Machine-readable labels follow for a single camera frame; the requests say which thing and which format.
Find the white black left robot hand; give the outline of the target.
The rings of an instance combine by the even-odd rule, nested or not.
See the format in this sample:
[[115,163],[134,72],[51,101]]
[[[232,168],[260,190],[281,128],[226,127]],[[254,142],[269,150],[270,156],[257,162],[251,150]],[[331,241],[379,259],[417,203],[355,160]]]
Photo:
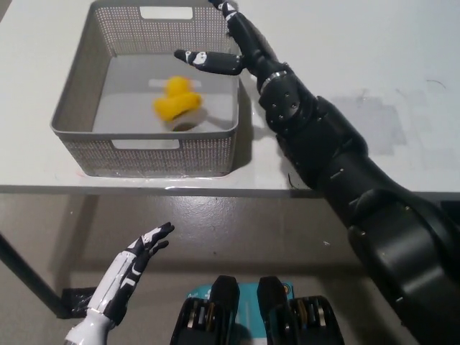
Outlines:
[[149,260],[169,244],[165,237],[174,229],[167,222],[141,235],[118,253],[102,277],[88,308],[105,315],[118,326],[126,315],[127,303]]

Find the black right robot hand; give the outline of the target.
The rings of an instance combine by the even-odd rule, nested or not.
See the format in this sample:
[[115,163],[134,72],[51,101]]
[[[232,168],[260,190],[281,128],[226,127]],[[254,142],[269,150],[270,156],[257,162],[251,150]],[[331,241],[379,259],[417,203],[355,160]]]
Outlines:
[[221,12],[230,37],[241,53],[176,50],[175,58],[200,71],[219,75],[235,76],[246,69],[256,77],[259,92],[272,79],[285,74],[283,64],[258,29],[230,1],[212,1],[211,4]]

